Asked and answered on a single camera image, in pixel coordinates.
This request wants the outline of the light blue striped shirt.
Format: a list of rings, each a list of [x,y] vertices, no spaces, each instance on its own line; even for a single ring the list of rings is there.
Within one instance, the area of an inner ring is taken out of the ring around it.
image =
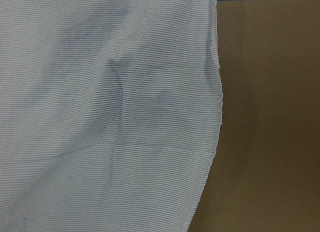
[[[0,229],[186,232],[216,155],[217,0],[0,0]]]

